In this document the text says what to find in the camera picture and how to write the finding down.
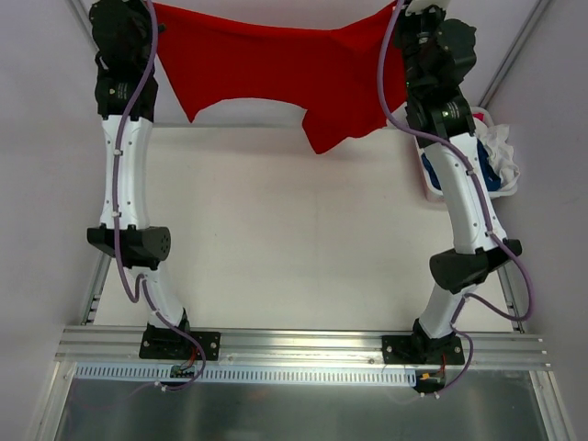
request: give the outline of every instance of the red fabric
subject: red fabric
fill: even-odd
[[[316,153],[384,127],[379,48],[392,5],[336,30],[272,28],[156,5],[165,23],[159,57],[188,119],[223,99],[266,98],[307,110],[302,127]],[[386,63],[390,108],[405,101],[400,51]]]

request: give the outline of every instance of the white tabletop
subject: white tabletop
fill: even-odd
[[[296,129],[155,129],[152,225],[192,326],[408,330],[453,247],[444,205],[427,202],[410,137],[380,130],[325,155]],[[478,291],[505,310],[496,275]],[[144,326],[114,267],[95,324]],[[476,302],[463,330],[511,331]]]

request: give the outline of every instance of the blue cloth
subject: blue cloth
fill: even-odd
[[[490,164],[488,164],[488,152],[484,149],[483,144],[478,141],[478,158],[480,159],[480,168],[481,173],[484,175],[484,181],[486,182],[486,188],[488,191],[498,191],[502,186],[502,181],[500,177],[494,173]],[[428,172],[429,176],[431,176],[431,184],[437,190],[441,189],[441,184],[439,184],[439,179],[433,170],[433,166],[431,162],[427,159],[424,153],[421,155],[421,160],[423,161],[424,169]]]

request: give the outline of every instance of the pile of laundry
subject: pile of laundry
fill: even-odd
[[[509,191],[516,186],[520,176],[518,166],[513,161],[515,149],[508,141],[510,127],[506,124],[488,127],[484,124],[482,115],[475,115],[476,137],[478,138],[478,156],[480,167],[488,191]],[[424,169],[431,177],[431,184],[437,190],[441,185],[433,170],[433,166],[421,155]]]

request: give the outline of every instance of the perforated metal strip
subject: perforated metal strip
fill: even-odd
[[[186,381],[172,379],[172,365],[132,363],[78,363],[78,379],[123,381]],[[319,367],[235,367],[207,366],[202,379],[210,383],[335,384],[412,387],[413,369],[402,368],[319,368]]]

